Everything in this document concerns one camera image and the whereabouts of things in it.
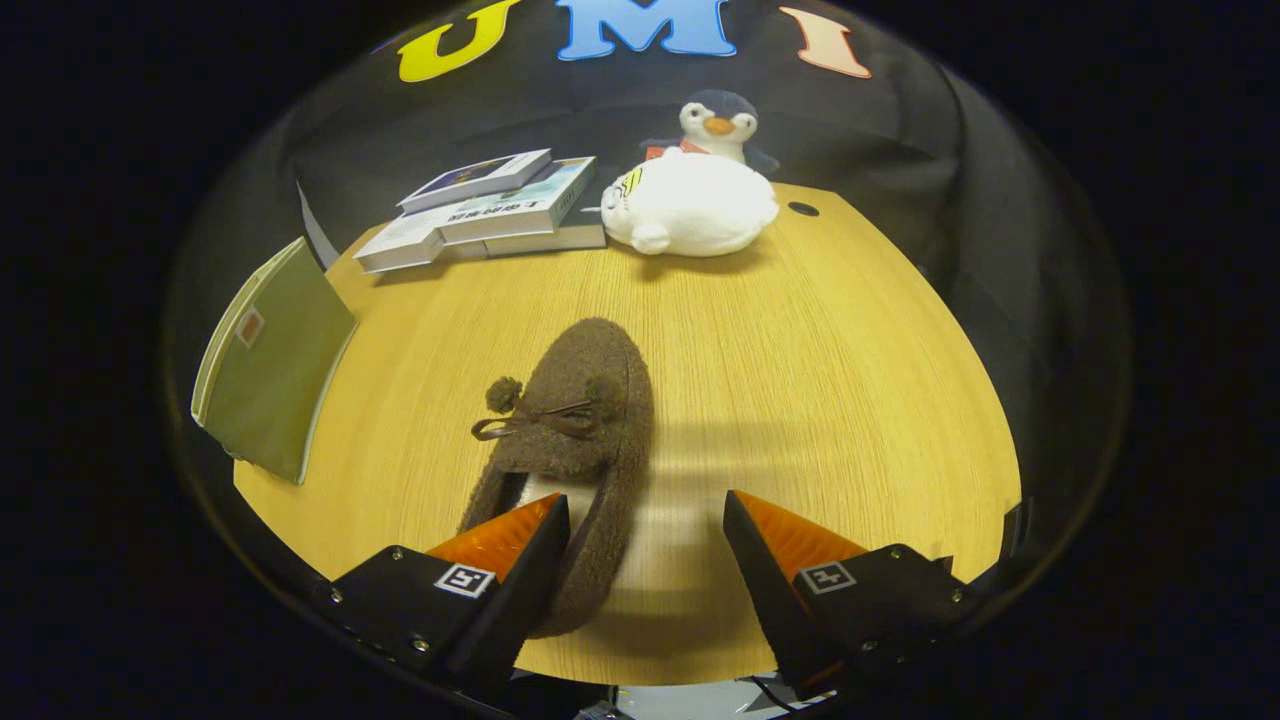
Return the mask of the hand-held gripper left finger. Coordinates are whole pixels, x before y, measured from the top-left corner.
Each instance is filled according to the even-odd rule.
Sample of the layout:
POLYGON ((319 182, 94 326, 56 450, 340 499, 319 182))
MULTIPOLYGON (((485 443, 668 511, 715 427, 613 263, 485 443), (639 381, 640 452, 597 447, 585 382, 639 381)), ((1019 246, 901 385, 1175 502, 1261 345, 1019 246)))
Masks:
POLYGON ((315 587, 315 609, 416 678, 497 693, 554 593, 570 503, 552 493, 425 552, 387 546, 315 587))

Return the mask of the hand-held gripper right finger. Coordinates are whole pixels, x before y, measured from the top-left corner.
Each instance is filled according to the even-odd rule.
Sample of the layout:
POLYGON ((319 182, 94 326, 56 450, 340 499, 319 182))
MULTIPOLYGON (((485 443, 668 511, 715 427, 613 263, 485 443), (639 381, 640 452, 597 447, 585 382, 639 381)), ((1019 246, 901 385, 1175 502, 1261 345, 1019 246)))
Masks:
POLYGON ((906 544, 867 550, 740 489, 724 497, 723 533, 778 674, 801 698, 897 675, 977 607, 943 562, 906 544))

